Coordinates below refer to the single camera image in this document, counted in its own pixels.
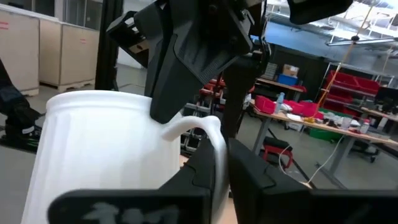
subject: concrete floor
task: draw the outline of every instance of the concrete floor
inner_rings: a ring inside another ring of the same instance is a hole
[[[145,70],[119,67],[120,91],[142,95],[145,79]],[[83,89],[93,89],[93,86],[86,86]],[[34,109],[44,113],[47,100],[56,94],[56,90],[41,86],[40,94],[28,100]],[[5,119],[4,116],[0,116],[0,125],[4,125]],[[43,121],[42,118],[37,124],[41,125]],[[258,119],[245,116],[237,139],[252,149],[260,125],[261,122]],[[308,176],[312,176],[315,172],[316,161],[325,161],[335,147],[335,144],[311,138],[305,133],[300,136],[296,131],[285,131],[278,123],[272,123],[271,130],[279,139],[291,143],[295,160]],[[0,217],[3,224],[16,224],[21,221],[34,159],[33,154],[0,146]],[[385,154],[381,154],[374,164],[370,164],[368,160],[356,154],[350,154],[338,177],[349,189],[396,189],[397,171],[398,162]],[[294,179],[304,181],[294,166],[287,173]],[[317,174],[313,183],[320,189],[336,188],[322,173]]]

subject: window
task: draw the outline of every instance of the window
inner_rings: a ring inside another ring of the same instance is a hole
[[[102,3],[93,0],[66,0],[64,21],[87,27],[100,29]]]

